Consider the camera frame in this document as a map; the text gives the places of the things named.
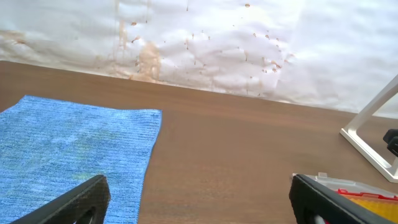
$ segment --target black object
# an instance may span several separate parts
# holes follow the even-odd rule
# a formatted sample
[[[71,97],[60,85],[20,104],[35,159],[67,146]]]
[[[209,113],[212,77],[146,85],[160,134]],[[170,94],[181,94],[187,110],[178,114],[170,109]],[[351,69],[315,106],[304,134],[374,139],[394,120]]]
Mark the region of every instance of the black object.
[[[388,130],[383,140],[388,144],[387,149],[398,157],[398,129]]]
[[[289,198],[298,224],[314,224],[317,215],[330,224],[392,223],[302,174],[293,177]]]
[[[13,224],[100,224],[111,200],[104,175],[96,175]]]

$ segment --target wooden table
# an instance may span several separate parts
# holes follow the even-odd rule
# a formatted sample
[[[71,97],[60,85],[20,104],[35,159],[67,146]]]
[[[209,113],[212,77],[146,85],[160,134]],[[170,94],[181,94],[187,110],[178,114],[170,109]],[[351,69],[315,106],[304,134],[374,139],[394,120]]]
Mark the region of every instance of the wooden table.
[[[0,111],[24,95],[118,109],[156,108],[162,129],[139,223],[295,223],[293,172],[389,183],[342,136],[353,114],[174,86],[0,62]],[[360,135],[392,160],[374,118]]]

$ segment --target white backdrop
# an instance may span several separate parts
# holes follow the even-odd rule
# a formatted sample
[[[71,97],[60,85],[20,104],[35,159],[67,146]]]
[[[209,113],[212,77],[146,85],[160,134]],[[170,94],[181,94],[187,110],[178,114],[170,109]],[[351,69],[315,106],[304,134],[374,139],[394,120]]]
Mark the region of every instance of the white backdrop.
[[[395,0],[5,0],[0,59],[358,112],[398,73],[397,24]]]

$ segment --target white metal stand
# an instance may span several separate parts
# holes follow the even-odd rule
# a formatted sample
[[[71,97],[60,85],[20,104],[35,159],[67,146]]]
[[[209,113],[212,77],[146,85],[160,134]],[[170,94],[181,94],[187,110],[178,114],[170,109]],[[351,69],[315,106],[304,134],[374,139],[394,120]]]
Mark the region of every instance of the white metal stand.
[[[364,156],[389,182],[393,183],[398,183],[398,158],[396,158],[391,165],[366,144],[356,134],[356,130],[396,93],[398,93],[398,76],[388,83],[388,85],[340,131],[340,134],[343,135],[362,156]]]

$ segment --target blue towel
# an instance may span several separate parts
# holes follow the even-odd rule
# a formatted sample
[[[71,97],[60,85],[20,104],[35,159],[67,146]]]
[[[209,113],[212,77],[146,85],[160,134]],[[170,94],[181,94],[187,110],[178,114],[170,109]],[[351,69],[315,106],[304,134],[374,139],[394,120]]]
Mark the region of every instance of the blue towel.
[[[107,177],[105,223],[137,223],[159,110],[115,110],[25,96],[0,114],[0,223],[96,174]]]

